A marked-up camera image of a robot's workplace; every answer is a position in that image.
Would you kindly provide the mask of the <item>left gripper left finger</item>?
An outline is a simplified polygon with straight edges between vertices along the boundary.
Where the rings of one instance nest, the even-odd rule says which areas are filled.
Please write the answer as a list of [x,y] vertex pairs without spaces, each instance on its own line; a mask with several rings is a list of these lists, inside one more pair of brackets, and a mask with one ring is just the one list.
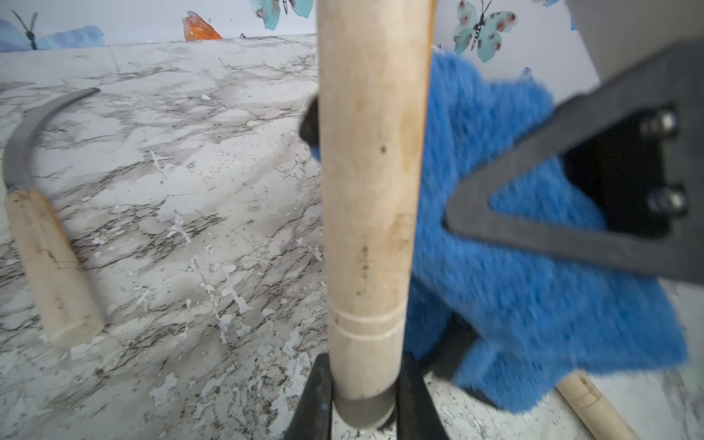
[[316,357],[304,391],[283,440],[330,440],[333,420],[333,378],[329,355]]

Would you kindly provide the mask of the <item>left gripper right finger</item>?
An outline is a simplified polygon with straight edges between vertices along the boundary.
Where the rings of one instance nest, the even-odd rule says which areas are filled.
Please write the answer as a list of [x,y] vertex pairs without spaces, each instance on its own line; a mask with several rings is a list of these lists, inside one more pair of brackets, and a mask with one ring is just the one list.
[[418,362],[404,352],[397,381],[397,438],[399,440],[449,440]]

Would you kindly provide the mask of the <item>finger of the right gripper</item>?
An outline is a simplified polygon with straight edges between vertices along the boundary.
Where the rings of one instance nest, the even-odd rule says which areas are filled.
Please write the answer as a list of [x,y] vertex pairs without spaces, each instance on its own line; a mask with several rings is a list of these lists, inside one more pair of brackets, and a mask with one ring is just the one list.
[[316,95],[308,104],[304,117],[299,125],[300,139],[312,149],[320,146],[318,103],[318,96]]

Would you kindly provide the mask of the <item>blue rag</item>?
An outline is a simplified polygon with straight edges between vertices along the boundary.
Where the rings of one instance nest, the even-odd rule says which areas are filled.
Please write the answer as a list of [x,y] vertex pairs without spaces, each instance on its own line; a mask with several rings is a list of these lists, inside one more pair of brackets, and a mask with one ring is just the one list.
[[659,282],[465,241],[444,229],[458,183],[548,119],[536,82],[488,82],[434,51],[404,348],[501,410],[531,410],[564,377],[665,370],[688,360]]

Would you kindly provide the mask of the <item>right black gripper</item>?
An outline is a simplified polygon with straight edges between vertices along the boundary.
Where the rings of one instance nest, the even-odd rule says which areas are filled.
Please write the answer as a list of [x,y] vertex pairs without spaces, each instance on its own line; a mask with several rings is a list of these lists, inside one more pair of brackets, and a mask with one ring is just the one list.
[[[603,231],[496,212],[499,189],[563,156]],[[703,41],[682,41],[563,104],[448,200],[452,233],[554,258],[703,281]]]

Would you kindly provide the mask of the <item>sickle wooden handle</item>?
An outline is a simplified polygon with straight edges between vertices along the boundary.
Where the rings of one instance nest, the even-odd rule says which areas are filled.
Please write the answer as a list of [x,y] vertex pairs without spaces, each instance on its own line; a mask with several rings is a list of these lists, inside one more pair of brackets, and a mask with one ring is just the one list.
[[597,440],[641,440],[590,378],[576,371],[557,383],[557,391]]
[[88,88],[53,99],[29,112],[3,153],[5,212],[47,341],[55,348],[86,344],[105,328],[104,314],[49,198],[34,183],[35,140],[67,106],[99,93]]
[[436,5],[318,5],[328,341],[350,427],[395,405],[414,254]]

